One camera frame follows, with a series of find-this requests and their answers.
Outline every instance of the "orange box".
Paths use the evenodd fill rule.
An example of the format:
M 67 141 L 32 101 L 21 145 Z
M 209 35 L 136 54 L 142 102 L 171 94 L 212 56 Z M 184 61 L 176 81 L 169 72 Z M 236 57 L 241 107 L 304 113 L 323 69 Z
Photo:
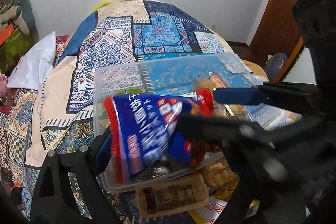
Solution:
M 9 24 L 5 29 L 0 32 L 0 46 L 4 41 L 14 32 L 14 24 Z

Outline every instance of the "wooden door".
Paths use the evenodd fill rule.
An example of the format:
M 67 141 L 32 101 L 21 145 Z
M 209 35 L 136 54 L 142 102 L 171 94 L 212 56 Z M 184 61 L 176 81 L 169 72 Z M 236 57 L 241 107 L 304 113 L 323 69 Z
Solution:
M 268 54 L 285 53 L 288 57 L 300 38 L 292 15 L 297 0 L 269 0 L 258 30 L 251 42 L 250 49 L 260 59 L 261 66 L 266 64 Z

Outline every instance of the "metal screw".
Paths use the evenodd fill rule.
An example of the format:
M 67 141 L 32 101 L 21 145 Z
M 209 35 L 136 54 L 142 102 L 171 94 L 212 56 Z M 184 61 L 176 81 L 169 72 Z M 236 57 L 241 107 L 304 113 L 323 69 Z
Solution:
M 48 152 L 48 156 L 49 157 L 52 157 L 53 155 L 55 155 L 56 154 L 56 152 L 55 152 L 55 150 L 50 150 L 49 152 Z
M 241 134 L 247 138 L 253 138 L 254 135 L 255 135 L 255 132 L 253 130 L 252 127 L 246 125 L 246 124 L 242 124 L 240 127 L 239 127 L 239 130 L 241 132 Z
M 79 151 L 81 151 L 81 152 L 86 152 L 88 149 L 89 149 L 89 147 L 88 147 L 87 145 L 82 145 L 82 146 L 79 148 Z
M 284 181 L 287 177 L 288 172 L 286 168 L 275 158 L 266 159 L 263 163 L 263 167 L 275 181 Z

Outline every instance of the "paper packaging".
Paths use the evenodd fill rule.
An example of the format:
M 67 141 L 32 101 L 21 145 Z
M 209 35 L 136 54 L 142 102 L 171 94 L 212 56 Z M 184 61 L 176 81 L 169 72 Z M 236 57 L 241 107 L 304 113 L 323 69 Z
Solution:
M 213 164 L 203 167 L 198 173 L 203 176 L 206 185 L 215 188 L 237 178 L 237 175 L 231 171 L 225 158 L 221 158 Z
M 190 210 L 188 213 L 196 224 L 214 224 L 226 205 L 226 201 L 216 199 L 211 196 L 207 205 Z M 259 202 L 257 200 L 253 200 L 245 218 L 255 215 L 258 207 Z
M 197 174 L 136 190 L 135 194 L 143 218 L 177 214 L 209 203 L 209 187 Z

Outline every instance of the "packaged pastry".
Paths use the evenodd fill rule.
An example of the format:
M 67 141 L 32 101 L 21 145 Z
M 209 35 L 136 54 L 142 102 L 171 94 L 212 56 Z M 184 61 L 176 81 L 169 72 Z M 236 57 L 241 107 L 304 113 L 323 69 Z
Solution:
M 203 167 L 198 173 L 202 174 L 206 185 L 215 188 L 237 179 L 237 175 L 231 171 L 225 158 Z
M 210 82 L 213 83 L 213 85 L 215 86 L 215 88 L 227 88 L 228 85 L 223 81 L 223 79 L 216 73 L 213 73 L 210 77 Z M 245 107 L 243 107 L 242 105 L 226 105 L 223 104 L 228 112 L 230 113 L 230 115 L 236 116 L 238 119 L 243 119 L 246 116 L 246 110 Z
M 209 188 L 201 175 L 188 175 L 161 185 L 147 187 L 135 192 L 140 217 L 172 215 L 209 202 Z
M 226 119 L 235 119 L 237 118 L 234 114 L 231 115 L 229 111 L 227 110 L 226 106 L 224 104 L 218 104 L 216 101 L 213 100 L 213 91 L 216 89 L 215 85 L 209 80 L 204 79 L 196 83 L 195 85 L 196 89 L 203 89 L 208 88 L 211 91 L 212 95 L 212 102 L 213 102 L 213 112 L 215 116 L 220 116 Z

